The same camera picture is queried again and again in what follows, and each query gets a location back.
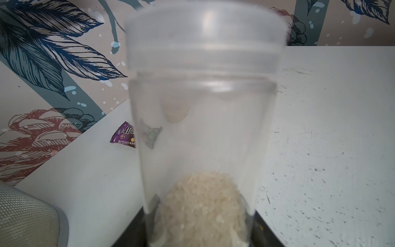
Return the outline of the purple candy packet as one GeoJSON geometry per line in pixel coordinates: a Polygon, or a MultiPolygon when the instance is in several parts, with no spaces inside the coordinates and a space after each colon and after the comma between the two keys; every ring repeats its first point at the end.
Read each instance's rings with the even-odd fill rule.
{"type": "Polygon", "coordinates": [[[113,134],[110,143],[118,143],[136,148],[134,127],[125,121],[113,134]]]}

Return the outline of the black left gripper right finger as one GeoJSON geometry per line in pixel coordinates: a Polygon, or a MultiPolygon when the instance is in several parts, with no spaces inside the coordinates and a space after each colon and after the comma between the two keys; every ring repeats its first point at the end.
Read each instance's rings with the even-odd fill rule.
{"type": "Polygon", "coordinates": [[[252,247],[285,247],[258,212],[255,212],[251,235],[252,247]]]}

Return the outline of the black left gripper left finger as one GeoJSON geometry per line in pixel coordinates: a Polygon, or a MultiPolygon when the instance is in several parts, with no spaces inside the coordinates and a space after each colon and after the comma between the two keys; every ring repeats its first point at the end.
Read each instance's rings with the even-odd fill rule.
{"type": "Polygon", "coordinates": [[[147,247],[145,213],[143,208],[139,210],[112,247],[147,247]]]}

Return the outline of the bin with yellow bag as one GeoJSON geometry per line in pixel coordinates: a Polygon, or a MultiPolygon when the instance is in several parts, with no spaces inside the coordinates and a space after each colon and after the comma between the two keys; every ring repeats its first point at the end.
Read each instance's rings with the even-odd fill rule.
{"type": "Polygon", "coordinates": [[[68,240],[61,208],[1,182],[2,247],[66,247],[68,240]]]}

